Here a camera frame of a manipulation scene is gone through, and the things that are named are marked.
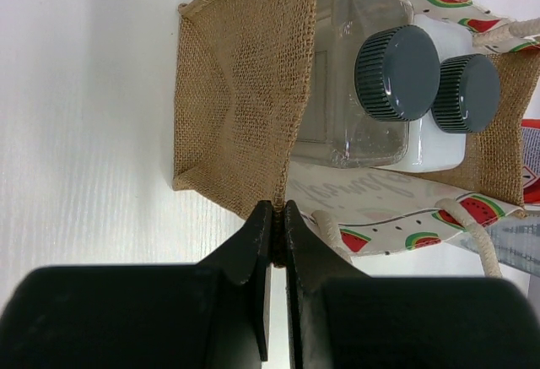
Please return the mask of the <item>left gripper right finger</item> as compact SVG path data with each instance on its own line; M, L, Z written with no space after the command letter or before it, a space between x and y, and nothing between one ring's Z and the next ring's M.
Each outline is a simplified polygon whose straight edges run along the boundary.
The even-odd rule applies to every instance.
M364 274L284 212L294 368L536 368L539 323L524 295L491 278Z

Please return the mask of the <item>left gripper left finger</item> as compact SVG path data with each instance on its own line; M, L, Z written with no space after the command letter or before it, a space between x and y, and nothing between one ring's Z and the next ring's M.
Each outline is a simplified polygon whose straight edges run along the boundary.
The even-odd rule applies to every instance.
M195 264L40 268L1 316L4 368L258 368L273 209Z

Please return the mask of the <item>clear plastic pouch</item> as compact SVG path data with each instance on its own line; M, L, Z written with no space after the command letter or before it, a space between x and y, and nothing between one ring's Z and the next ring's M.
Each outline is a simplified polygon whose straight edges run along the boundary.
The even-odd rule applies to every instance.
M502 264L539 276L539 215L506 217L487 232Z

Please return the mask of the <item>burlap watermelon print bag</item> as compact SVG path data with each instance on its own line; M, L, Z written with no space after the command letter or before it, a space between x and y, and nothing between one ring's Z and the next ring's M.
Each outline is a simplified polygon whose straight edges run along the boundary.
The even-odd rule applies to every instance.
M469 0L408 0L418 15L459 24L493 61L499 108L467 135L446 171L334 168L292 158L311 97L316 0L193 0L181 16L173 188L246 218L294 201L307 227L345 261L392 255L468 234L483 272L501 270L487 228L523 205L521 119L539 79L526 44L537 19L489 18Z

